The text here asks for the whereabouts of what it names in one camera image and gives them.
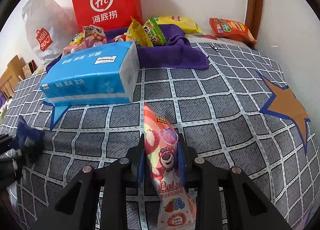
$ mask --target cardboard box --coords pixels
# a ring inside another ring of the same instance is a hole
[[[25,78],[29,78],[32,76],[32,74],[34,73],[34,71],[37,69],[37,65],[35,63],[34,60],[29,61],[23,68],[23,74]]]
[[[56,106],[131,103],[139,68],[134,42],[104,44],[62,58],[40,89]]]

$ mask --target popsicle wrapper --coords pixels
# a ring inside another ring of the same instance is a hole
[[[146,103],[143,117],[150,178],[161,200],[158,230],[195,229],[196,206],[179,178],[178,134]]]

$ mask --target wooden headboard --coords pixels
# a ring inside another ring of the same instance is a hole
[[[252,36],[257,39],[261,15],[262,15],[262,7],[263,7],[263,0],[248,0],[247,2],[247,13],[245,16],[245,25],[251,31]]]
[[[17,84],[21,81],[19,76],[25,79],[22,67],[23,61],[16,55],[9,63],[8,67],[0,78],[0,91],[6,99],[13,96]]]

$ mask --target gray plaid bedsheet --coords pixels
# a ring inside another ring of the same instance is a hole
[[[246,48],[215,46],[218,51],[204,43],[192,43],[209,57],[209,69],[142,69],[132,104],[73,106],[52,132],[52,108],[42,104],[44,95],[39,90],[45,74],[19,83],[0,132],[15,134],[19,114],[45,132],[45,150],[39,162],[25,166],[23,178],[8,189],[22,226],[29,229],[82,167],[108,166],[137,145],[143,132],[144,102],[183,133],[187,145],[200,157],[226,169],[241,167],[289,224],[296,226],[312,208],[320,187],[319,144],[314,130],[308,123],[305,156],[292,121],[259,113],[272,93],[256,71],[285,86],[279,65]],[[196,192],[190,193],[195,198]],[[138,191],[127,190],[128,228],[156,229],[159,205],[146,176]]]

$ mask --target metal screw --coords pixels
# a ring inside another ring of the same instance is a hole
[[[239,167],[232,167],[232,172],[235,174],[240,174],[241,173],[241,169]]]
[[[92,171],[92,168],[91,168],[91,166],[84,166],[83,168],[82,168],[82,171],[84,172],[84,173],[88,173],[88,172],[90,172],[90,171]]]
[[[127,164],[129,162],[129,159],[124,157],[124,158],[121,158],[120,161],[119,161],[121,164]]]
[[[199,164],[202,164],[202,163],[204,163],[204,158],[197,157],[197,158],[195,158],[195,162],[199,163]]]

